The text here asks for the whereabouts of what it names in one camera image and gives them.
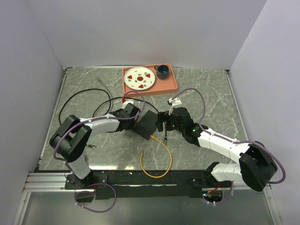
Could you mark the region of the black network switch box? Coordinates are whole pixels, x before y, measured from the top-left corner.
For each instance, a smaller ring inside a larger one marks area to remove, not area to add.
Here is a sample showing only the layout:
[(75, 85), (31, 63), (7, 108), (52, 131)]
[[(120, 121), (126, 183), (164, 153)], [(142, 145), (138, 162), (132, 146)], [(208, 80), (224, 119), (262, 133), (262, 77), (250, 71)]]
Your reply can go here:
[(157, 114), (148, 110), (140, 121), (137, 122), (133, 131), (145, 140), (149, 140), (156, 130)]

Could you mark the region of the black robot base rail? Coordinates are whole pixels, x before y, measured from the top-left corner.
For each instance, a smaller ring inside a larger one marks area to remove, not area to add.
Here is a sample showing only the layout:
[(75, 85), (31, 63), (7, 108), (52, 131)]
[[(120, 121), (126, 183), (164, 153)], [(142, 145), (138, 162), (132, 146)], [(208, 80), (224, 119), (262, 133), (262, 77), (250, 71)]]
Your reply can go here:
[(204, 188), (229, 188), (230, 181), (217, 181), (205, 170), (170, 170), (162, 178), (147, 176), (142, 170), (95, 170), (91, 179), (75, 181), (70, 174), (66, 190), (94, 191), (96, 200), (128, 197), (201, 198)]

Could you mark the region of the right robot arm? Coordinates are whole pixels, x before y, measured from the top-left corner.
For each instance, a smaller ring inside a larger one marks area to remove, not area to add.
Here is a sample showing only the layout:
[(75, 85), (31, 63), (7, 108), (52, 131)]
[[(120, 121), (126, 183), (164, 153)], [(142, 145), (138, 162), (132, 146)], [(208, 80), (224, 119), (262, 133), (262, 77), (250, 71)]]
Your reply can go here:
[(205, 182), (210, 187), (222, 181), (237, 181), (261, 192), (278, 170), (263, 145), (258, 142), (239, 142), (199, 125), (184, 107), (175, 108), (172, 112), (159, 112), (156, 125), (159, 132), (165, 125), (166, 130), (181, 133), (188, 143), (207, 148), (233, 161), (232, 164), (215, 162), (206, 169)]

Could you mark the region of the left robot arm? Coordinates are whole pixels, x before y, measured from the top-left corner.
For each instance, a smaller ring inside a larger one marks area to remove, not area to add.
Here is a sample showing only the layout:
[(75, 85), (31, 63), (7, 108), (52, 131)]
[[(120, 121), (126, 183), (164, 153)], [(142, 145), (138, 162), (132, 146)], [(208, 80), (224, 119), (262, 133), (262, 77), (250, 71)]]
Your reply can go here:
[(89, 138), (133, 129), (142, 111), (129, 102), (124, 108), (100, 117), (80, 119), (74, 115), (68, 116), (50, 138), (53, 158), (66, 165), (81, 188), (89, 188), (94, 183), (93, 171), (83, 155)]

